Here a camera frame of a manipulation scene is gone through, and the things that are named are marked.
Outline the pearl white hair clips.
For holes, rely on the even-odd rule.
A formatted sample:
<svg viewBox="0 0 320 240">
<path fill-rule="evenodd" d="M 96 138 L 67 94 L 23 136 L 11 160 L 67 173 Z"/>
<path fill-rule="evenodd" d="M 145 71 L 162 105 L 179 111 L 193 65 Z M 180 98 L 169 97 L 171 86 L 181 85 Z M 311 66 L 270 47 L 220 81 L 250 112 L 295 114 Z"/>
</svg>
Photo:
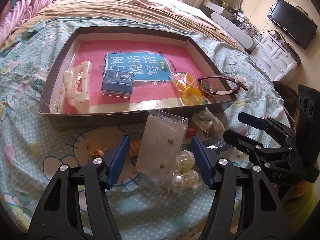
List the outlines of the pearl white hair clips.
<svg viewBox="0 0 320 240">
<path fill-rule="evenodd" d="M 193 169 L 195 157 L 192 152 L 183 150 L 178 154 L 174 173 L 169 183 L 170 190 L 185 190 L 199 182 L 199 174 Z"/>
</svg>

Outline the red bead earrings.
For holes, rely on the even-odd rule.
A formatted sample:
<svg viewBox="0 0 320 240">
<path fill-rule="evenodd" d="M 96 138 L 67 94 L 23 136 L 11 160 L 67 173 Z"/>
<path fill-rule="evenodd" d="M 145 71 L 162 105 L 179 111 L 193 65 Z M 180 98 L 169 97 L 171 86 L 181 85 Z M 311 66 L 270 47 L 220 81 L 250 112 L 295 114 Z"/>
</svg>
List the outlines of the red bead earrings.
<svg viewBox="0 0 320 240">
<path fill-rule="evenodd" d="M 187 128 L 185 137 L 186 137 L 187 139 L 190 139 L 190 138 L 192 138 L 196 133 L 197 133 L 196 128 L 195 128 L 195 127 L 192 127 L 192 126 L 189 126 L 189 127 Z"/>
</svg>

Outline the white tube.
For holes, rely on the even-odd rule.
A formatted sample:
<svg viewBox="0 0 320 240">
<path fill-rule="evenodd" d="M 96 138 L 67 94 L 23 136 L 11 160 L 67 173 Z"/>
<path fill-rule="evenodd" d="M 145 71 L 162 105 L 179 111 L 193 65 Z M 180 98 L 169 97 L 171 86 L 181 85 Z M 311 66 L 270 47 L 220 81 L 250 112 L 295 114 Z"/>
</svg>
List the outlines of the white tube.
<svg viewBox="0 0 320 240">
<path fill-rule="evenodd" d="M 204 136 L 220 140 L 225 132 L 225 127 L 218 117 L 216 117 L 207 107 L 193 114 L 192 121 L 201 129 Z"/>
</svg>

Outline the earring card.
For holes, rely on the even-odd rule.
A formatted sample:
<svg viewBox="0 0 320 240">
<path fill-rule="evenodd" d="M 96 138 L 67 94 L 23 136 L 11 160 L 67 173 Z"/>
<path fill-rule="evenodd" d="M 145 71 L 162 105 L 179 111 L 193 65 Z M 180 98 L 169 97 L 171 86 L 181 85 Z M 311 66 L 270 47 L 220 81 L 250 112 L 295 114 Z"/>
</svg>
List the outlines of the earring card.
<svg viewBox="0 0 320 240">
<path fill-rule="evenodd" d="M 168 184 L 188 128 L 188 119 L 159 110 L 149 111 L 136 161 L 146 178 Z"/>
</svg>

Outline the dark red strap watch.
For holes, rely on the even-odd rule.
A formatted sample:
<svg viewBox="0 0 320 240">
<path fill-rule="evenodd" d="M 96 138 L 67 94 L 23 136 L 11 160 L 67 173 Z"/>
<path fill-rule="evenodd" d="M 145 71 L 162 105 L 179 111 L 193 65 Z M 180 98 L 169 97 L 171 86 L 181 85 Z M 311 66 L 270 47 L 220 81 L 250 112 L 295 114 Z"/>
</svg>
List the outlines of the dark red strap watch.
<svg viewBox="0 0 320 240">
<path fill-rule="evenodd" d="M 197 81 L 200 91 L 210 96 L 238 94 L 241 89 L 248 91 L 248 88 L 242 82 L 225 75 L 202 76 Z"/>
</svg>

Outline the blue transparent jewelry box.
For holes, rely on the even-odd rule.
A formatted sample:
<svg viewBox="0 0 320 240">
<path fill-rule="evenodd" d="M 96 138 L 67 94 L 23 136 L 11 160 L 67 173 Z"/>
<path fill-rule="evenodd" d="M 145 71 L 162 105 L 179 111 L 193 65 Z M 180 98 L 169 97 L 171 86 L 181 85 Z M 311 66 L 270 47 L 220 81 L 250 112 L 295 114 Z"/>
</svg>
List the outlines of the blue transparent jewelry box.
<svg viewBox="0 0 320 240">
<path fill-rule="evenodd" d="M 133 92 L 133 84 L 133 73 L 107 70 L 103 77 L 101 93 L 103 95 L 130 98 Z"/>
</svg>

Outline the white cream hair claw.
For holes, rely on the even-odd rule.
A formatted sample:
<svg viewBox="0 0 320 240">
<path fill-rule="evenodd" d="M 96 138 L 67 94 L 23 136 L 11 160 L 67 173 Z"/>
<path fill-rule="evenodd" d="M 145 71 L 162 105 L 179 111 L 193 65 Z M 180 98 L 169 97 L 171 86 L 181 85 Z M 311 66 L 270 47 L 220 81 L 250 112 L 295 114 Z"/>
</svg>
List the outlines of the white cream hair claw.
<svg viewBox="0 0 320 240">
<path fill-rule="evenodd" d="M 73 106 L 79 113 L 89 112 L 91 70 L 92 63 L 84 61 L 70 70 L 66 70 L 63 74 L 65 97 L 69 105 Z"/>
</svg>

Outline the dark purple bead bracelet bag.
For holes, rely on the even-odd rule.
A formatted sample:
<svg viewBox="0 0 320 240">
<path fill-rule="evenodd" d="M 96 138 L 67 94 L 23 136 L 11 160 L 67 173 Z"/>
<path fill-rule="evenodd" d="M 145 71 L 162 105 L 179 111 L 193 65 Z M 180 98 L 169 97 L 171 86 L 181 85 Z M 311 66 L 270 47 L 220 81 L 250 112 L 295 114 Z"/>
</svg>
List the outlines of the dark purple bead bracelet bag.
<svg viewBox="0 0 320 240">
<path fill-rule="evenodd" d="M 240 152 L 236 147 L 226 143 L 224 140 L 216 141 L 214 144 L 209 144 L 206 148 L 214 150 L 219 157 L 229 160 L 236 159 L 240 156 Z"/>
</svg>

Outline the Hello Kitty teal bedsheet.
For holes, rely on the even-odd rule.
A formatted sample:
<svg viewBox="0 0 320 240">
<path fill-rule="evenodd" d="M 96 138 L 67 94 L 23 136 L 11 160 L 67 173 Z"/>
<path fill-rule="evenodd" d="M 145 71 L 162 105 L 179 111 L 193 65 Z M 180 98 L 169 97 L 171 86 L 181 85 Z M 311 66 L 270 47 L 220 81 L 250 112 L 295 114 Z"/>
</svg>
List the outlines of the Hello Kitty teal bedsheet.
<svg viewBox="0 0 320 240">
<path fill-rule="evenodd" d="M 1 202 L 23 231 L 28 230 L 44 189 L 61 165 L 87 163 L 86 148 L 93 141 L 107 148 L 116 146 L 124 134 L 137 139 L 143 133 L 142 124 L 58 130 L 39 113 L 44 83 L 65 42 L 80 27 L 100 25 L 142 26 L 133 20 L 102 17 L 37 20 L 12 34 L 1 51 Z M 238 114 L 246 112 L 289 122 L 283 99 L 246 53 L 200 29 L 187 31 L 152 23 L 143 27 L 191 37 L 222 74 L 243 82 L 247 91 L 239 92 L 236 102 L 218 118 L 226 129 L 265 147 L 276 145 L 265 132 L 238 120 Z M 128 161 L 107 196 L 123 239 L 198 239 L 214 192 L 203 183 L 168 192 L 141 177 Z"/>
</svg>

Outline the dark cardboard tray box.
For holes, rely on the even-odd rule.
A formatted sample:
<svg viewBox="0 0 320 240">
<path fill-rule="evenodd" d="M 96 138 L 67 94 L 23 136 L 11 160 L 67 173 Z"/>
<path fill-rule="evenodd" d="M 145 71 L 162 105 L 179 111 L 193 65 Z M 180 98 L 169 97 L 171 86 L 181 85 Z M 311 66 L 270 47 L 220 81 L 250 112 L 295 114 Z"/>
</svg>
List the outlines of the dark cardboard tray box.
<svg viewBox="0 0 320 240">
<path fill-rule="evenodd" d="M 40 114 L 56 128 L 143 122 L 153 109 L 189 117 L 224 111 L 237 88 L 189 36 L 81 27 L 51 67 Z"/>
</svg>

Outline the white drawer cabinet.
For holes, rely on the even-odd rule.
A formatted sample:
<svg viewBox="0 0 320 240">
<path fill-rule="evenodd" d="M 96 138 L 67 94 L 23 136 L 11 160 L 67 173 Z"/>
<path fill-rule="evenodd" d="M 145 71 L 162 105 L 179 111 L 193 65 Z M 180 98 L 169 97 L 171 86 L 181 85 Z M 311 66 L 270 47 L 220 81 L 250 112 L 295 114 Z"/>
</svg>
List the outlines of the white drawer cabinet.
<svg viewBox="0 0 320 240">
<path fill-rule="evenodd" d="M 266 34 L 250 53 L 271 81 L 288 85 L 298 74 L 298 63 L 294 57 L 271 34 Z"/>
</svg>

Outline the pink book with blue title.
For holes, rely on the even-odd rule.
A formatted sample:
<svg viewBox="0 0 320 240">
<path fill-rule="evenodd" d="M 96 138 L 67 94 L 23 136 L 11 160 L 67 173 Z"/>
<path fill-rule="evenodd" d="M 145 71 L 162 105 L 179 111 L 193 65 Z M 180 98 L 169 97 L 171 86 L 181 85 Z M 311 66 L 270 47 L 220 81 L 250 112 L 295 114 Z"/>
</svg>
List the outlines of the pink book with blue title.
<svg viewBox="0 0 320 240">
<path fill-rule="evenodd" d="M 81 41 L 63 74 L 64 113 L 114 113 L 198 106 L 210 101 L 197 80 L 202 64 L 186 44 Z"/>
</svg>

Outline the black flat television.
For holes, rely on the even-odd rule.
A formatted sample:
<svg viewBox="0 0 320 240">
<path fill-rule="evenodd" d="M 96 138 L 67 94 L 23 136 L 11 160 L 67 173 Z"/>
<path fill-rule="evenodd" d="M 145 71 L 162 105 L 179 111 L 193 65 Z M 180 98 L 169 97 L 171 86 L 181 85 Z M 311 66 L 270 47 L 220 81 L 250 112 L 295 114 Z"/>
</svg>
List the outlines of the black flat television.
<svg viewBox="0 0 320 240">
<path fill-rule="evenodd" d="M 275 1 L 269 9 L 267 18 L 303 49 L 306 49 L 316 36 L 317 24 L 304 12 L 284 0 Z"/>
</svg>

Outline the white grey dresser desk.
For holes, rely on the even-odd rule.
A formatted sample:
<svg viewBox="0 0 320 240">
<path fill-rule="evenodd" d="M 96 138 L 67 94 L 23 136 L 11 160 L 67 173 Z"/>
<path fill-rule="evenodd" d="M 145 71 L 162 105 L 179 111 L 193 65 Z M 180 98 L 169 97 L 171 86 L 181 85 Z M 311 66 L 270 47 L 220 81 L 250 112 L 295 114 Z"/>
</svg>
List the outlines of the white grey dresser desk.
<svg viewBox="0 0 320 240">
<path fill-rule="evenodd" d="M 257 43 L 244 30 L 238 27 L 234 21 L 236 19 L 225 8 L 212 3 L 209 0 L 204 0 L 200 6 L 201 11 L 207 15 L 211 20 L 221 26 L 227 33 L 235 38 L 240 45 L 250 54 Z"/>
</svg>

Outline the pink floral cloth on bed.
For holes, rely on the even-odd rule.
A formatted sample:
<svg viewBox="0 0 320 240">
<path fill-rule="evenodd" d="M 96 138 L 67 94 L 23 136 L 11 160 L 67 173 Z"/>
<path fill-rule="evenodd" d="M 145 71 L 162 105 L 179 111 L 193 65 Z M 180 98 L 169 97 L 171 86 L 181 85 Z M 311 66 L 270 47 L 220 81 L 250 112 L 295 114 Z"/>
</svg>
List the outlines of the pink floral cloth on bed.
<svg viewBox="0 0 320 240">
<path fill-rule="evenodd" d="M 187 5 L 178 0 L 130 0 L 132 3 L 140 4 L 145 7 L 165 11 L 169 14 L 184 16 L 201 25 L 209 27 L 218 33 L 228 36 L 228 33 L 217 23 L 206 16 L 200 9 Z"/>
</svg>

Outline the heart shaped vanity mirror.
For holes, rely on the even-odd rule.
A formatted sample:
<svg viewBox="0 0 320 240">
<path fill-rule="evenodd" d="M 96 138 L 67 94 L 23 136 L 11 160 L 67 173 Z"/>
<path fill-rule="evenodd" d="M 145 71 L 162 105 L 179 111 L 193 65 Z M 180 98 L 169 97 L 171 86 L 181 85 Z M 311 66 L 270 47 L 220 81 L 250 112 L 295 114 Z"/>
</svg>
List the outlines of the heart shaped vanity mirror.
<svg viewBox="0 0 320 240">
<path fill-rule="evenodd" d="M 243 0 L 233 0 L 231 3 L 231 7 L 233 7 L 235 10 L 241 10 Z"/>
</svg>

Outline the tan striped blanket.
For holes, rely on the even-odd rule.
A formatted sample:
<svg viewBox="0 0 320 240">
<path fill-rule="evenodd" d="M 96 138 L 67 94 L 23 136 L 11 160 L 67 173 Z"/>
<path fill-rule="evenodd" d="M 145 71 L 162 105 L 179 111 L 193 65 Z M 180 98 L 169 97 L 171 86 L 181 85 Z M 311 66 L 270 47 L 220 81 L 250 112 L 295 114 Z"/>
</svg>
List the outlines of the tan striped blanket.
<svg viewBox="0 0 320 240">
<path fill-rule="evenodd" d="M 40 20 L 47 21 L 52 18 L 70 17 L 106 17 L 132 20 L 138 23 L 163 24 L 169 29 L 204 34 L 237 49 L 240 48 L 240 44 L 229 34 L 228 36 L 222 35 L 184 16 L 177 16 L 158 9 L 145 7 L 132 3 L 130 0 L 57 0 L 41 9 L 34 17 L 9 35 L 1 49 L 11 45 L 18 34 L 28 30 Z"/>
</svg>

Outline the pink quilt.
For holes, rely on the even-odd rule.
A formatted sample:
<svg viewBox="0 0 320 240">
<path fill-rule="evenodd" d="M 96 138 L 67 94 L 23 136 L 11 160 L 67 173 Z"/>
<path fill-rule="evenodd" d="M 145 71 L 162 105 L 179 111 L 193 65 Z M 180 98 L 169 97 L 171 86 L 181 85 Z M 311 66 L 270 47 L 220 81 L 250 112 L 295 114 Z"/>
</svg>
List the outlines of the pink quilt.
<svg viewBox="0 0 320 240">
<path fill-rule="evenodd" d="M 1 19 L 1 47 L 11 33 L 52 1 L 54 0 L 17 0 L 10 11 Z"/>
</svg>

